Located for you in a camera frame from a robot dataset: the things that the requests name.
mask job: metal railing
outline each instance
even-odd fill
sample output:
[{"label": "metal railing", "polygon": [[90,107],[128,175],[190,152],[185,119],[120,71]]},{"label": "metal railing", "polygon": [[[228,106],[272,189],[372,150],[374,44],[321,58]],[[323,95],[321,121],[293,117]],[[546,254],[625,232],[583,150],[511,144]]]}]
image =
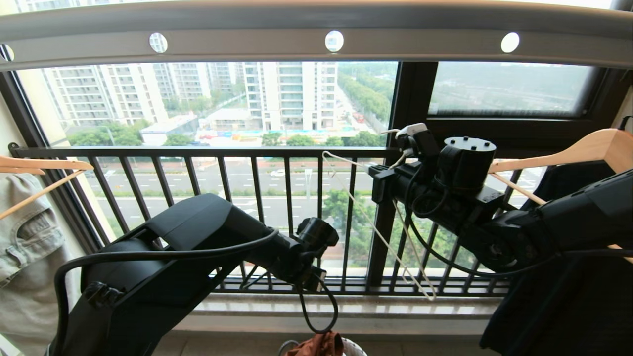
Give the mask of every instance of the metal railing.
[{"label": "metal railing", "polygon": [[[123,233],[130,230],[130,226],[126,220],[126,216],[121,211],[119,206],[120,201],[117,200],[113,190],[108,184],[108,177],[103,171],[102,164],[104,161],[109,161],[111,164],[114,162],[120,164],[120,168],[125,174],[125,178],[129,183],[131,189],[131,195],[136,202],[138,209],[141,212],[144,220],[151,218],[151,212],[147,207],[146,201],[143,196],[143,192],[137,181],[137,175],[134,173],[134,169],[130,164],[130,158],[135,160],[142,160],[147,165],[154,168],[156,172],[157,180],[162,190],[161,197],[165,199],[165,203],[168,207],[175,203],[174,195],[170,189],[168,179],[166,177],[165,169],[163,167],[163,161],[161,158],[173,158],[179,157],[184,162],[183,171],[186,173],[191,184],[192,194],[199,195],[203,192],[199,185],[199,179],[197,178],[196,168],[194,166],[194,158],[214,158],[217,163],[217,168],[220,174],[220,180],[222,182],[222,192],[224,198],[233,201],[232,190],[230,187],[229,175],[227,173],[227,160],[228,157],[242,157],[249,162],[252,172],[252,180],[254,187],[254,198],[256,200],[256,206],[258,211],[258,218],[263,223],[265,221],[264,206],[262,202],[262,188],[260,184],[260,172],[258,168],[258,159],[261,158],[277,158],[279,162],[283,161],[283,167],[285,170],[285,204],[287,207],[288,218],[288,231],[294,230],[293,226],[293,214],[292,214],[292,185],[291,185],[291,161],[297,158],[307,158],[316,161],[316,174],[317,174],[317,192],[316,192],[316,217],[322,218],[323,216],[323,158],[321,156],[323,148],[286,148],[286,147],[267,147],[267,148],[198,148],[198,147],[179,147],[179,148],[143,148],[143,147],[64,147],[64,148],[19,148],[17,145],[9,146],[11,153],[17,158],[78,158],[85,159],[94,166],[94,178],[98,181],[101,192],[98,192],[100,196],[105,198],[109,207],[111,208],[116,224],[120,227]],[[328,148],[335,155],[350,158],[357,162],[359,159],[366,158],[381,158],[385,160],[394,161],[400,155],[395,149],[384,148]],[[355,193],[356,186],[356,166],[349,164],[349,192]],[[517,182],[520,177],[521,171],[516,171],[511,180]],[[99,220],[99,214],[96,212],[94,202],[94,189],[86,188],[82,186],[77,180],[72,180],[72,188],[76,194],[76,199],[79,200],[81,206],[84,209],[84,213],[88,216],[92,222],[92,228],[94,232],[101,240],[101,244],[109,243],[108,233],[105,226]],[[506,202],[510,198],[512,192],[511,188],[506,190]],[[343,244],[343,258],[342,258],[342,271],[340,276],[328,276],[327,284],[329,288],[336,294],[340,295],[422,295],[417,290],[415,284],[411,284],[410,281],[404,281],[401,278],[403,274],[402,269],[397,261],[393,263],[392,267],[385,267],[384,270],[374,271],[379,273],[379,276],[369,276],[371,273],[369,268],[354,269],[354,273],[349,273],[351,268],[349,267],[349,241],[352,231],[352,212],[354,208],[354,202],[348,201],[348,209],[345,225],[344,235],[340,236],[339,243]],[[391,219],[393,221],[394,215],[391,210],[391,214],[388,210],[381,209],[380,206],[376,209],[375,221],[380,219]],[[436,239],[439,226],[433,223],[429,229],[427,236],[423,236],[427,239],[432,246]],[[397,253],[398,257],[402,258],[405,244],[406,235],[404,230],[399,234],[400,239],[398,241]],[[460,252],[460,246],[457,244],[457,240],[454,239],[453,245],[450,248],[449,255],[446,256],[451,261],[455,261]],[[368,265],[372,264],[371,259],[376,258],[373,251],[369,253]],[[423,265],[426,266],[430,260],[429,252],[424,251],[422,255]],[[224,282],[216,289],[221,292],[242,292],[242,293],[293,293],[292,286],[280,281],[269,274],[262,274],[260,276],[248,275],[248,269],[250,266],[242,265],[239,267],[238,274],[231,275],[224,280]],[[478,261],[474,261],[473,265],[467,266],[472,269],[480,268]],[[441,269],[425,269],[427,274],[430,274],[429,279],[435,286],[437,294],[439,296],[479,296],[479,297],[494,297],[503,296],[507,292],[508,282],[505,280],[497,280],[485,277],[475,277],[468,275],[460,271],[454,270],[451,267],[445,266]],[[254,281],[258,279],[257,283],[254,283],[248,289],[240,289],[239,286],[243,281],[249,279]],[[418,273],[418,280],[422,281],[422,276]],[[369,280],[379,280],[378,285],[368,282]]]}]

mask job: dark clothing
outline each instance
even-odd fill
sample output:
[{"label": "dark clothing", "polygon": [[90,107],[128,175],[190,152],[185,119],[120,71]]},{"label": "dark clothing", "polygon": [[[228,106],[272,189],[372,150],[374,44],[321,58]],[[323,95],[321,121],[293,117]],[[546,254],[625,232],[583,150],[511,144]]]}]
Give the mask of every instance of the dark clothing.
[{"label": "dark clothing", "polygon": [[[555,167],[534,194],[561,198],[613,174],[597,162]],[[522,209],[535,205],[528,201]],[[633,248],[633,236],[619,238],[618,245]],[[507,356],[612,356],[633,355],[632,339],[633,264],[619,257],[578,257],[514,277],[479,345]]]}]

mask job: high-rise building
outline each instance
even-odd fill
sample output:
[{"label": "high-rise building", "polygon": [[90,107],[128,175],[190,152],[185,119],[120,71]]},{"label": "high-rise building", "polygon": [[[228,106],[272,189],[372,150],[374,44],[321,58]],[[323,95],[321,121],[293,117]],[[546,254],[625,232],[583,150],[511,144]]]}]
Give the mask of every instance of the high-rise building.
[{"label": "high-rise building", "polygon": [[151,64],[91,65],[43,69],[64,125],[116,120],[155,123],[167,119]]},{"label": "high-rise building", "polygon": [[155,63],[156,81],[162,98],[173,96],[189,101],[211,97],[206,63]]},{"label": "high-rise building", "polygon": [[211,62],[207,63],[209,83],[213,90],[233,92],[235,85],[244,82],[244,64],[241,62]]},{"label": "high-rise building", "polygon": [[246,62],[251,115],[265,130],[317,130],[334,125],[336,62]]}]

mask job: balcony railing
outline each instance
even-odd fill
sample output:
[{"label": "balcony railing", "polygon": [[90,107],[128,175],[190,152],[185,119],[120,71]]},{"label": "balcony railing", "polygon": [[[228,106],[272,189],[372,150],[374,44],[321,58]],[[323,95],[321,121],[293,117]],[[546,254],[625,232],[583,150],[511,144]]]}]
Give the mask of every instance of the balcony railing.
[{"label": "balcony railing", "polygon": [[[83,208],[88,220],[92,223],[92,229],[94,231],[94,237],[100,239],[100,245],[110,242],[108,233],[106,232],[109,227],[104,226],[102,223],[103,218],[99,218],[99,212],[95,208],[96,193],[98,193],[103,199],[107,201],[116,224],[123,233],[130,230],[128,221],[122,212],[120,205],[121,201],[117,201],[117,196],[111,189],[108,182],[109,175],[104,172],[103,163],[108,162],[109,165],[116,165],[116,167],[123,171],[127,184],[131,189],[131,197],[125,200],[127,205],[131,201],[135,202],[138,209],[141,212],[144,220],[150,219],[152,214],[146,200],[144,199],[141,185],[139,185],[139,174],[135,174],[133,166],[136,166],[141,162],[148,167],[153,168],[156,173],[156,178],[160,184],[161,197],[156,198],[156,195],[152,195],[154,200],[163,200],[168,207],[172,206],[177,200],[182,198],[174,197],[172,190],[170,189],[170,183],[167,179],[166,171],[164,169],[163,158],[178,158],[182,162],[183,174],[179,175],[179,180],[182,183],[191,185],[192,195],[199,195],[204,193],[200,186],[200,180],[197,178],[196,166],[194,166],[194,160],[212,160],[213,165],[217,166],[221,180],[220,195],[223,194],[224,198],[233,201],[233,190],[231,189],[231,181],[229,180],[229,174],[227,172],[227,161],[230,162],[232,157],[241,157],[245,162],[249,164],[248,180],[252,179],[252,185],[254,190],[254,200],[257,207],[257,212],[260,221],[271,225],[266,221],[264,206],[263,206],[263,190],[260,184],[260,172],[258,162],[261,162],[262,158],[267,160],[275,158],[279,164],[283,164],[285,173],[280,175],[279,179],[285,181],[285,206],[287,208],[287,231],[292,232],[296,228],[295,221],[293,221],[293,208],[297,207],[297,203],[293,206],[292,184],[291,184],[291,163],[295,162],[297,158],[305,158],[311,160],[311,164],[315,165],[314,174],[316,175],[316,215],[319,218],[323,217],[323,180],[324,175],[328,174],[328,166],[326,164],[324,170],[324,162],[322,159],[323,148],[286,148],[286,147],[268,147],[268,148],[198,148],[198,147],[179,147],[179,148],[143,148],[143,147],[64,147],[64,148],[19,148],[17,145],[12,144],[9,146],[13,156],[18,158],[78,158],[81,160],[87,160],[94,166],[94,177],[92,180],[98,182],[98,186],[86,186],[80,183],[78,180],[72,181],[72,190],[75,195],[75,199],[79,203],[79,206]],[[358,160],[364,160],[369,158],[385,159],[387,161],[394,162],[399,157],[399,152],[395,149],[384,148],[329,148],[329,151],[335,155],[343,156],[352,159],[357,162]],[[356,166],[348,165],[346,167],[338,166],[337,169],[349,169],[349,192],[354,194],[356,191]],[[512,175],[511,180],[517,182],[520,176],[520,171],[515,172]],[[309,186],[305,186],[302,191],[310,191]],[[506,199],[509,199],[511,190],[506,191]],[[383,268],[372,269],[370,268],[375,264],[375,258],[381,258],[382,261],[378,261],[379,266],[385,265],[386,259],[384,255],[375,253],[376,249],[374,241],[370,243],[370,252],[367,262],[368,268],[353,267],[349,263],[349,241],[350,236],[354,234],[352,231],[352,212],[354,209],[353,201],[348,201],[347,216],[345,216],[347,224],[346,230],[341,231],[339,244],[342,245],[342,267],[330,268],[323,266],[328,270],[329,276],[326,280],[329,288],[336,294],[340,295],[422,295],[417,290],[415,284],[406,282],[401,278],[403,270],[400,268],[397,262],[394,262],[392,266],[386,266]],[[394,219],[393,209],[390,211],[382,206],[378,206],[375,214],[376,225],[380,225],[381,220]],[[432,245],[433,240],[436,238],[438,232],[438,225],[433,223],[429,229],[429,233],[424,238]],[[388,231],[384,234],[385,238],[391,236],[391,232]],[[401,258],[406,244],[406,235],[403,231],[398,232],[400,240],[398,241],[397,249],[398,256]],[[460,252],[460,246],[454,239],[453,245],[450,248],[449,258],[451,261],[455,261]],[[429,261],[429,252],[423,251],[422,260],[424,265]],[[469,268],[478,269],[480,264],[477,261],[473,261]],[[413,272],[413,269],[417,269],[417,266],[409,265],[409,268]],[[242,263],[239,270],[236,269],[234,273],[226,278],[224,282],[219,286],[217,291],[222,292],[243,292],[243,293],[292,293],[292,286],[280,281],[269,274],[262,274],[265,271],[259,269],[255,276],[248,275],[248,271],[252,269],[252,266]],[[425,269],[429,279],[434,284],[439,296],[478,296],[478,297],[491,297],[491,296],[503,296],[507,292],[507,281],[485,277],[475,277],[468,275],[460,271],[451,269],[450,267],[443,268],[426,268]],[[418,279],[421,280],[421,284],[425,286],[425,282],[422,280],[421,275],[418,273]],[[258,281],[250,286],[248,289],[239,289],[240,284],[249,279],[254,281],[258,278]]]}]

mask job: car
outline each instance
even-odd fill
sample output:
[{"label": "car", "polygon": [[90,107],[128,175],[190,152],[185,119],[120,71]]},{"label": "car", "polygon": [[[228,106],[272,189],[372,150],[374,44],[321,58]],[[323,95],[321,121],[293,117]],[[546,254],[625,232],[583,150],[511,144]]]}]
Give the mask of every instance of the car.
[{"label": "car", "polygon": [[271,177],[283,177],[285,176],[285,169],[277,169],[270,172]]}]

